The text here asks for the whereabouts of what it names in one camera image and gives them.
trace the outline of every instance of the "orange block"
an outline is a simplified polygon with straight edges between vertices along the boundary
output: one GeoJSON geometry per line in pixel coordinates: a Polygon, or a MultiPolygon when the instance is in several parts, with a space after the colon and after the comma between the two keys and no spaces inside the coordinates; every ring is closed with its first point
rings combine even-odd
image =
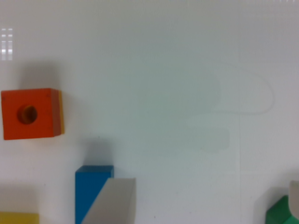
{"type": "Polygon", "coordinates": [[[51,88],[1,91],[4,139],[64,133],[62,93],[51,88]]]}

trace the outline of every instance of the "cube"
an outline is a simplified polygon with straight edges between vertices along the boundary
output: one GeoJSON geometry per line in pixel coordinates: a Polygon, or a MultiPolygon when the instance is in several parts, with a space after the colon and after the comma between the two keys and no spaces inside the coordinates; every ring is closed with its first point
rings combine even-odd
{"type": "Polygon", "coordinates": [[[75,223],[81,224],[107,180],[113,166],[82,166],[75,174],[75,223]]]}
{"type": "Polygon", "coordinates": [[[51,88],[1,91],[1,100],[5,140],[64,133],[61,91],[51,88]]]}
{"type": "Polygon", "coordinates": [[[0,212],[0,224],[39,224],[39,215],[0,212]]]}

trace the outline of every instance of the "white surface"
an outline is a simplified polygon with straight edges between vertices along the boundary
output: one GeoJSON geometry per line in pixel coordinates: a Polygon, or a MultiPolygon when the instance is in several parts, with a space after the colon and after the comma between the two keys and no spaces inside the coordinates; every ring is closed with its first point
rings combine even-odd
{"type": "Polygon", "coordinates": [[[136,177],[136,224],[262,224],[299,179],[298,10],[1,1],[0,90],[63,90],[65,135],[0,141],[0,210],[74,223],[75,171],[113,163],[136,177]]]}
{"type": "Polygon", "coordinates": [[[135,224],[135,179],[110,178],[82,224],[135,224]]]}

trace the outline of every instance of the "toy block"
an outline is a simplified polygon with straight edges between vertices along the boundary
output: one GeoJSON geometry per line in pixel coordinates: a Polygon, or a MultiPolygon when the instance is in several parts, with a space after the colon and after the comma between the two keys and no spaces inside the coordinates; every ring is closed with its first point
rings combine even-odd
{"type": "Polygon", "coordinates": [[[111,177],[114,177],[113,166],[82,166],[76,171],[76,224],[82,223],[102,187],[111,177]]]}
{"type": "Polygon", "coordinates": [[[0,212],[0,224],[39,224],[39,215],[0,212]]]}
{"type": "Polygon", "coordinates": [[[266,224],[299,224],[289,209],[289,197],[282,197],[266,213],[266,224]]]}
{"type": "Polygon", "coordinates": [[[64,133],[62,92],[1,91],[4,139],[54,137],[64,133]]]}
{"type": "Polygon", "coordinates": [[[134,224],[136,209],[135,179],[109,179],[82,224],[134,224]]]}

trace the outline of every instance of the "hole in block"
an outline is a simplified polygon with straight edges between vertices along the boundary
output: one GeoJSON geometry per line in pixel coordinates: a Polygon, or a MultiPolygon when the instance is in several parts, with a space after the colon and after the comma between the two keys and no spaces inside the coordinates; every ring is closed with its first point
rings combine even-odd
{"type": "Polygon", "coordinates": [[[31,124],[37,119],[36,108],[32,105],[23,105],[18,111],[18,119],[23,124],[31,124]]]}

